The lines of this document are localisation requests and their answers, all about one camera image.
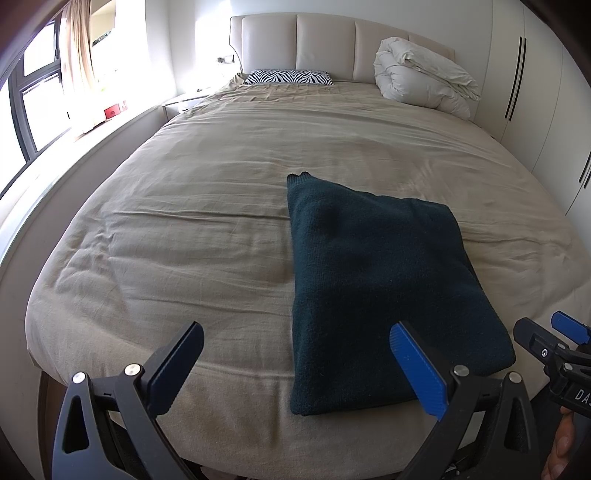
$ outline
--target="pillow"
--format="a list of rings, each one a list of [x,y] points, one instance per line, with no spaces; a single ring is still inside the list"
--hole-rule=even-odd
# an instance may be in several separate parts
[[[439,53],[404,38],[382,40],[374,67],[376,63],[386,71],[395,65],[404,65],[446,84],[465,99],[480,100],[480,87],[466,70]]]
[[[314,83],[316,85],[332,85],[330,73],[319,70],[275,70],[258,69],[252,72],[245,85],[257,83]]]
[[[404,65],[389,67],[387,71],[376,66],[375,83],[384,98],[433,108],[464,120],[470,118],[470,107],[457,91]]]

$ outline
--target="zebra print pillow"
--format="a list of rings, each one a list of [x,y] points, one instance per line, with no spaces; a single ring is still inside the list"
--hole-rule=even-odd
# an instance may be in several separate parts
[[[315,83],[317,85],[332,85],[330,73],[319,70],[275,70],[259,69],[252,72],[245,85],[257,83]]]

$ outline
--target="nightstand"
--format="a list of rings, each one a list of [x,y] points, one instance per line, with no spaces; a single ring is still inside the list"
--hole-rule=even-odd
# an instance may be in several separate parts
[[[170,121],[178,114],[198,105],[205,97],[211,95],[214,91],[215,90],[212,88],[206,88],[199,90],[198,92],[184,93],[167,100],[162,104],[166,119]]]

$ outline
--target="black door handle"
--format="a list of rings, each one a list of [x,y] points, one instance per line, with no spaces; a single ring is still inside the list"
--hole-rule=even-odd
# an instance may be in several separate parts
[[[521,89],[521,80],[523,79],[523,70],[525,68],[525,49],[527,48],[527,38],[523,39],[523,55],[521,56],[521,73],[519,74],[519,83],[517,84],[517,92],[515,94],[515,102],[513,102],[513,108],[509,116],[509,122],[513,118],[513,112],[515,112],[515,105],[517,105],[517,98],[519,97],[519,90]]]
[[[521,45],[523,44],[523,37],[519,37],[519,55],[517,55],[517,65],[515,66],[515,77],[513,78],[513,88],[511,89],[511,96],[509,97],[509,104],[507,104],[507,110],[505,111],[505,118],[509,115],[509,109],[511,108],[511,102],[513,101],[513,94],[515,93],[515,85],[517,85],[517,75],[519,73],[519,63],[521,61]]]
[[[591,180],[591,172],[589,172],[589,174],[587,175],[587,180],[585,180],[585,185],[583,185],[584,189],[586,189],[587,185],[589,185],[589,180]]]
[[[585,174],[587,173],[587,168],[589,168],[589,163],[591,163],[591,152],[589,152],[589,156],[587,157],[587,162],[585,163],[585,167],[584,167],[583,171],[581,172],[581,176],[579,177],[579,183],[583,183],[583,179],[585,178]],[[585,187],[587,186],[588,182],[589,182],[589,179],[587,178],[587,182],[585,183]]]

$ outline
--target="metal bolt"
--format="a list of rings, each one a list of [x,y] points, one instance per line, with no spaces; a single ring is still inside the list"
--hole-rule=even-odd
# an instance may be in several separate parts
[[[74,383],[82,383],[85,378],[86,378],[86,375],[83,372],[78,372],[76,375],[74,375],[72,377],[72,381]]]
[[[125,367],[125,375],[133,377],[134,375],[137,375],[140,370],[141,367],[138,364],[129,364]]]
[[[521,383],[523,378],[521,378],[521,375],[519,373],[511,372],[509,374],[509,380],[511,380],[513,383]]]
[[[458,377],[467,377],[470,374],[470,370],[468,370],[468,367],[466,365],[456,365],[455,367],[453,367],[453,372]]]

